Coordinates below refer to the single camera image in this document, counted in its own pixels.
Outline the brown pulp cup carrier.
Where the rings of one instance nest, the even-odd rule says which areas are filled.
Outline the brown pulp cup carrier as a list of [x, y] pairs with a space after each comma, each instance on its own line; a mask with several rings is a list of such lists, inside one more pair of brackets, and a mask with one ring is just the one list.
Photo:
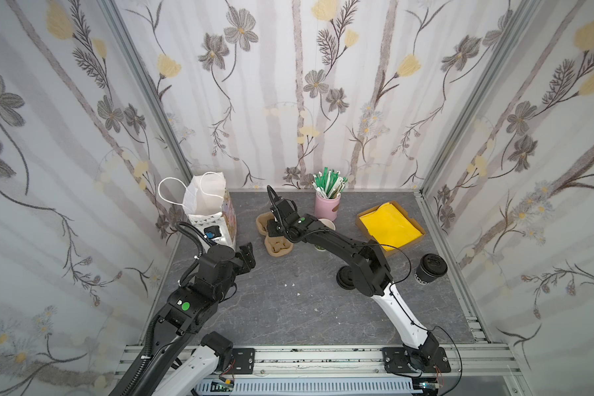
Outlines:
[[292, 252], [294, 244], [285, 237], [271, 237], [267, 235], [264, 239], [267, 252], [272, 257], [283, 257]]

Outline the white cartoon paper gift bag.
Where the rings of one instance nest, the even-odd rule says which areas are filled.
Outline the white cartoon paper gift bag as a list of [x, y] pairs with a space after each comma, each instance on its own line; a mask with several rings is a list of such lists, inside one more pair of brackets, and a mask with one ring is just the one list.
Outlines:
[[[184, 187], [182, 202], [166, 199], [161, 193], [164, 182], [175, 181]], [[218, 244], [236, 247], [237, 219], [234, 206], [222, 172], [206, 172], [193, 177], [189, 184], [178, 178], [163, 178], [157, 186], [158, 196], [165, 202], [180, 206], [189, 223], [204, 230], [218, 226]]]

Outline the black cup lid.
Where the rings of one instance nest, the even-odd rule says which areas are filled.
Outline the black cup lid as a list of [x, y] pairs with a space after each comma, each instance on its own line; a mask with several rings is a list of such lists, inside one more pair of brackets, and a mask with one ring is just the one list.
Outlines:
[[443, 277], [448, 272], [446, 261], [435, 253], [424, 255], [421, 259], [420, 268], [431, 277]]

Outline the black paper coffee cup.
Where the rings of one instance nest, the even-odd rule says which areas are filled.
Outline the black paper coffee cup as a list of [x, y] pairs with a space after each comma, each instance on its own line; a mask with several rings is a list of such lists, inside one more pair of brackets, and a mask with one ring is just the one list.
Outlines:
[[427, 272], [424, 267], [418, 267], [414, 273], [414, 279], [420, 285], [428, 285], [439, 278], [440, 277], [436, 277], [433, 273]]

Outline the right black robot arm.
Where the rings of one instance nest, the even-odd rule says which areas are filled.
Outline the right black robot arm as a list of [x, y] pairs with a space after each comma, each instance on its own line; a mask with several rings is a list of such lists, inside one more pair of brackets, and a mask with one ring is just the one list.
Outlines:
[[361, 242], [330, 229], [311, 214], [301, 215], [292, 200], [279, 196], [269, 186], [273, 220], [271, 236], [282, 236], [292, 244], [319, 246], [339, 257], [346, 265], [338, 270], [338, 285], [357, 290], [374, 300], [394, 325], [404, 345], [403, 368], [412, 372], [451, 372], [445, 349], [433, 331], [421, 324], [400, 295], [384, 249], [374, 239]]

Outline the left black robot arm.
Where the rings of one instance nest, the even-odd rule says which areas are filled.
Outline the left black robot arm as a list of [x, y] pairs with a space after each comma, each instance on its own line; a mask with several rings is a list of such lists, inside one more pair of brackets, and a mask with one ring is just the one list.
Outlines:
[[216, 244], [193, 262], [166, 304], [148, 323], [143, 348], [112, 395], [151, 395], [192, 336], [217, 312], [235, 287], [236, 277], [251, 272], [256, 261], [251, 243], [235, 250]]

